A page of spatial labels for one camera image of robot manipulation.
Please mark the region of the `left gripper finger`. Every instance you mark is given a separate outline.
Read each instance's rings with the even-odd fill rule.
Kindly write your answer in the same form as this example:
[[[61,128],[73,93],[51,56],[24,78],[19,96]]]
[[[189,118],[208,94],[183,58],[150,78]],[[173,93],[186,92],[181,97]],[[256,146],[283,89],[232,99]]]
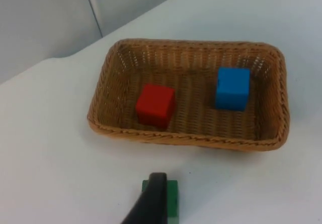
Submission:
[[[168,222],[166,173],[150,174],[145,190],[122,222],[127,224]]]

